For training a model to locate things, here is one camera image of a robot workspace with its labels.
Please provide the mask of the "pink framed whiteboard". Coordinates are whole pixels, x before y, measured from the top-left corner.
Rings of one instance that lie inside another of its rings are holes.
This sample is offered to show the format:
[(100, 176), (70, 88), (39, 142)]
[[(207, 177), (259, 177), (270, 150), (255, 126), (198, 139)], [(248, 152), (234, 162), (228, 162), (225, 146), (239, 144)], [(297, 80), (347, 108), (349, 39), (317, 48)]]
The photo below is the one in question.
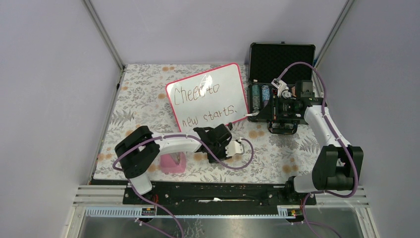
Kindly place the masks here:
[(165, 90), (181, 132), (237, 122), (249, 112), (237, 63), (170, 82)]

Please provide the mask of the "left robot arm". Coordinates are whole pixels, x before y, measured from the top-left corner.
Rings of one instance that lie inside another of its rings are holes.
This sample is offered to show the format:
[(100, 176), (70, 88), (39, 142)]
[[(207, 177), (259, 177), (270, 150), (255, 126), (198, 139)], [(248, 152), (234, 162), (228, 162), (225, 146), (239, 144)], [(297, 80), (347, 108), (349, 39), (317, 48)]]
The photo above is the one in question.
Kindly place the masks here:
[(115, 148), (117, 160), (128, 181), (135, 189), (135, 198), (143, 204), (152, 201), (152, 183), (146, 174), (152, 162), (159, 156), (181, 152), (206, 153), (210, 162), (229, 159), (244, 152), (239, 141), (232, 138), (230, 128), (220, 124), (212, 127), (195, 127), (189, 133), (153, 133), (141, 126), (133, 134), (119, 142)]

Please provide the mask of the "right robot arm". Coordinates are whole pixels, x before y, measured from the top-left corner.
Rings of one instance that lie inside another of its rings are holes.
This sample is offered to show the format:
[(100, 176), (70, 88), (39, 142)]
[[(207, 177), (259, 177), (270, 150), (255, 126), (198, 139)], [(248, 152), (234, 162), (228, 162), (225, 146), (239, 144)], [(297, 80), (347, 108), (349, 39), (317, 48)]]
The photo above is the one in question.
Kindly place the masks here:
[(284, 190), (288, 203), (297, 204), (304, 193), (353, 192), (358, 187), (363, 150), (340, 134), (323, 98), (315, 96), (312, 81), (286, 84), (275, 79), (271, 85), (252, 84), (248, 93), (252, 121), (266, 122), (270, 133), (284, 135), (295, 134), (299, 125), (307, 124), (320, 146), (312, 171), (288, 180)]

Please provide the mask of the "red whiteboard marker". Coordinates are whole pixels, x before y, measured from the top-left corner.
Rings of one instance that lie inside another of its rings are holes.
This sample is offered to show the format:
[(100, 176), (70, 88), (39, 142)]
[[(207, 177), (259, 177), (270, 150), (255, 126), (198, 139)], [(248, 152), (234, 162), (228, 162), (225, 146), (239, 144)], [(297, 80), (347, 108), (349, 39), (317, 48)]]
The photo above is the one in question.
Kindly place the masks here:
[(244, 116), (246, 117), (256, 117), (259, 113), (250, 113), (250, 114), (245, 114)]

